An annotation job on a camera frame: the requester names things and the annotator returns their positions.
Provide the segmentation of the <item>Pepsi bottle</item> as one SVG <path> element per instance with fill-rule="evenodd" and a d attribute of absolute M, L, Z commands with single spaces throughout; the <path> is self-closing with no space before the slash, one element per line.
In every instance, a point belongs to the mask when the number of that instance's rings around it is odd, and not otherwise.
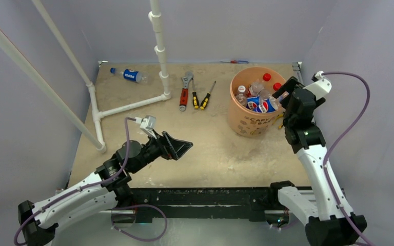
<path fill-rule="evenodd" d="M 289 95 L 288 92 L 284 92 L 278 98 L 272 96 L 272 94 L 263 89 L 258 96 L 258 105 L 254 109 L 255 112 L 259 113 L 270 113 L 279 110 L 281 106 L 281 101 Z"/>

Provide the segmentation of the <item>red label bottle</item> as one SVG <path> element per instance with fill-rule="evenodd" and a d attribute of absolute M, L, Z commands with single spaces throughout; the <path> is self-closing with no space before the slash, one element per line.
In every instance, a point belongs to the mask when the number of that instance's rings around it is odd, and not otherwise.
<path fill-rule="evenodd" d="M 265 89 L 265 84 L 260 81 L 252 82 L 248 87 L 247 97 L 271 97 L 272 93 Z"/>
<path fill-rule="evenodd" d="M 271 75 L 269 73 L 264 73 L 260 79 L 255 80 L 249 86 L 249 92 L 252 95 L 259 94 L 264 88 L 267 82 L 271 80 Z"/>

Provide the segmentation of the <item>orange plastic bin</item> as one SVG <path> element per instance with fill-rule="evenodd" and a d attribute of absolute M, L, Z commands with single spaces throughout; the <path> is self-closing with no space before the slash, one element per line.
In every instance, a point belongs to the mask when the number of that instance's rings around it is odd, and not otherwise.
<path fill-rule="evenodd" d="M 242 106 L 235 98 L 238 86 L 249 87 L 252 82 L 260 79 L 264 73 L 271 75 L 271 80 L 266 83 L 265 89 L 274 93 L 273 85 L 283 84 L 285 78 L 277 71 L 266 67 L 249 67 L 239 71 L 232 79 L 229 86 L 227 107 L 227 123 L 234 132 L 245 137 L 257 137 L 263 135 L 273 122 L 274 118 L 284 112 L 283 108 L 270 113 L 259 113 Z"/>

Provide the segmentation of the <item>clear bottle red cap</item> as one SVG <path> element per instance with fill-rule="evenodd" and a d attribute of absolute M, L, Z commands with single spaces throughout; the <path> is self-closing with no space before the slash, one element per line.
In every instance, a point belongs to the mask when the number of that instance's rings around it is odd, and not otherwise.
<path fill-rule="evenodd" d="M 238 86 L 237 90 L 235 91 L 235 98 L 238 101 L 238 103 L 240 103 L 244 107 L 247 105 L 247 101 L 248 101 L 247 95 L 248 95 L 247 87 L 244 85 Z"/>

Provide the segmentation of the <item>Pepsi bottle front edge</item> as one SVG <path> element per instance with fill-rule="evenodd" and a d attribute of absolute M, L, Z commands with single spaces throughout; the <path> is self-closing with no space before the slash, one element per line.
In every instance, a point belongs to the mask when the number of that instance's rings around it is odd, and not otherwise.
<path fill-rule="evenodd" d="M 249 97 L 247 98 L 246 108 L 252 111 L 256 111 L 256 108 L 258 108 L 259 104 L 260 104 L 259 96 Z"/>

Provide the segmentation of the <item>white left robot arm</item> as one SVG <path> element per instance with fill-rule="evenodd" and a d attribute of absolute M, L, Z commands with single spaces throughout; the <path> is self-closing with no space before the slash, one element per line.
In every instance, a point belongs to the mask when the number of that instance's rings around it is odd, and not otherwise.
<path fill-rule="evenodd" d="M 133 192 L 128 182 L 134 174 L 161 157 L 179 160 L 193 143 L 171 137 L 166 131 L 148 137 L 141 144 L 127 140 L 110 159 L 79 183 L 44 201 L 26 200 L 18 205 L 20 228 L 14 237 L 15 245 L 46 245 L 55 237 L 59 220 L 70 218 L 71 212 L 81 211 L 84 204 L 106 204 L 108 208 L 125 210 L 132 205 Z M 24 242 L 18 241 L 23 234 Z"/>

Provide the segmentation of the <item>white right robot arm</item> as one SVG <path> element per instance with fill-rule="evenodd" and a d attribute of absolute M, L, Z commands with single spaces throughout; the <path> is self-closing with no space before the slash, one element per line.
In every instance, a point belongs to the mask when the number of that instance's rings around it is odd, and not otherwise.
<path fill-rule="evenodd" d="M 295 77 L 284 83 L 273 96 L 282 99 L 285 109 L 285 137 L 302 163 L 311 184 L 315 203 L 294 186 L 282 185 L 269 192 L 267 201 L 275 209 L 285 206 L 304 225 L 310 245 L 352 245 L 367 227 L 363 215 L 356 215 L 344 195 L 329 162 L 332 149 L 314 122 L 314 111 L 325 102 L 332 85 L 328 73 L 319 71 L 305 86 Z"/>

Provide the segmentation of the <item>yellow black screwdriver left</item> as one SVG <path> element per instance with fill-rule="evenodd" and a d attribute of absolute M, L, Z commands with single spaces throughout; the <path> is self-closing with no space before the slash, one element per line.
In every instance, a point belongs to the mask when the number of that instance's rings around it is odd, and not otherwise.
<path fill-rule="evenodd" d="M 197 96 L 197 92 L 195 90 L 195 84 L 194 84 L 194 79 L 192 79 L 192 102 L 193 102 L 193 106 L 195 109 L 198 109 L 200 106 L 199 100 L 198 100 L 198 96 Z"/>

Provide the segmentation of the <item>yellow black screwdriver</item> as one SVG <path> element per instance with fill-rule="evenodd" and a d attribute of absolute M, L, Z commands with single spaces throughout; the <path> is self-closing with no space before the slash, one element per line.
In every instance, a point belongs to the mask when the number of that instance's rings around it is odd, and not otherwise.
<path fill-rule="evenodd" d="M 193 106 L 195 109 L 198 109 L 200 106 L 199 100 L 198 100 L 198 96 L 197 96 L 197 92 L 195 90 L 195 84 L 194 84 L 194 79 L 192 79 L 192 102 L 193 102 Z"/>
<path fill-rule="evenodd" d="M 205 110 L 209 104 L 209 99 L 211 97 L 211 92 L 214 88 L 214 86 L 216 85 L 216 81 L 213 82 L 209 92 L 206 94 L 206 96 L 204 97 L 204 99 L 202 100 L 201 104 L 200 104 L 200 109 L 201 110 Z"/>

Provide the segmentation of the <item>yellow black screwdriver right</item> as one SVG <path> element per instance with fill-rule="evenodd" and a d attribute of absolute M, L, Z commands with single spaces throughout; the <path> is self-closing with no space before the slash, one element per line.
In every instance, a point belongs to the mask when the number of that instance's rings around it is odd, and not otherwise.
<path fill-rule="evenodd" d="M 214 86 L 216 85 L 216 81 L 213 82 L 209 92 L 206 94 L 206 96 L 204 97 L 204 99 L 202 100 L 201 104 L 200 104 L 200 109 L 201 110 L 205 110 L 209 104 L 209 99 L 211 97 L 211 92 L 214 88 Z"/>

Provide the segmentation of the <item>red blue screwdriver far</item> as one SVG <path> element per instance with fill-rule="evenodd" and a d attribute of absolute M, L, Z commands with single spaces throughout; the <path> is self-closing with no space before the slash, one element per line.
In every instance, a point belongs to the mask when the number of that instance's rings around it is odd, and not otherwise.
<path fill-rule="evenodd" d="M 248 64 L 249 61 L 246 60 L 226 60 L 220 61 L 221 63 L 228 63 L 228 64 Z"/>

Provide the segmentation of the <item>Pepsi bottle far corner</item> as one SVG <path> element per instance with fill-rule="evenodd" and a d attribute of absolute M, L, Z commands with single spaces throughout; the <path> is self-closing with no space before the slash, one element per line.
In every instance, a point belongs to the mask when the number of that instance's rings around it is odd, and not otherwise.
<path fill-rule="evenodd" d="M 111 68 L 110 73 L 116 77 L 128 80 L 137 84 L 144 84 L 148 82 L 147 75 L 142 71 L 132 70 L 132 69 L 119 69 Z"/>

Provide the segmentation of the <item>yellow handled pliers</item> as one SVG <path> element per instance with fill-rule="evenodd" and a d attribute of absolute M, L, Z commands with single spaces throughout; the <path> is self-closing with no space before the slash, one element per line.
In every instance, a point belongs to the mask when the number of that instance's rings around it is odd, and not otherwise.
<path fill-rule="evenodd" d="M 279 114 L 276 116 L 272 122 L 272 125 L 277 125 L 277 129 L 280 130 L 283 127 L 283 118 L 284 118 L 284 113 Z"/>

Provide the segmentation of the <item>red handled adjustable wrench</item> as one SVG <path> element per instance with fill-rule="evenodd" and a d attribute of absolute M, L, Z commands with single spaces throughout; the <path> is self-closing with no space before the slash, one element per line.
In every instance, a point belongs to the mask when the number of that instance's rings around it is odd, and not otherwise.
<path fill-rule="evenodd" d="M 183 112 L 187 108 L 188 88 L 189 83 L 193 80 L 193 73 L 191 71 L 187 71 L 185 75 L 181 78 L 181 80 L 183 86 L 180 95 L 179 110 Z"/>

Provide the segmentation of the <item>black aluminium base frame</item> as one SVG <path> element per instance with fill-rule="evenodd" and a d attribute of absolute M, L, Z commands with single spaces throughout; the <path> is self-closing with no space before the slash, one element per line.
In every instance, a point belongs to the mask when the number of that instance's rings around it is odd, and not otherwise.
<path fill-rule="evenodd" d="M 269 187 L 245 188 L 117 188 L 64 215 L 54 223 L 60 229 L 101 211 L 121 212 L 124 207 L 140 205 L 130 213 L 137 223 L 154 218 L 247 219 L 276 223 L 275 216 L 286 206 L 277 197 L 280 188 L 292 188 L 288 181 Z"/>

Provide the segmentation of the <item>white PVC pipe frame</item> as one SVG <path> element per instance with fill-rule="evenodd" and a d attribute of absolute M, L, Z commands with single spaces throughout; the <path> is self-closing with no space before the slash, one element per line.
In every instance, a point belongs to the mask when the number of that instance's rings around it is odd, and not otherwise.
<path fill-rule="evenodd" d="M 94 98 L 97 61 L 75 65 L 76 55 L 67 55 L 57 32 L 39 1 L 0 1 L 0 147 L 18 157 L 38 157 L 40 147 L 51 147 L 68 157 L 84 136 L 104 153 L 105 117 L 171 98 L 163 61 L 152 79 L 160 95 L 100 110 Z"/>

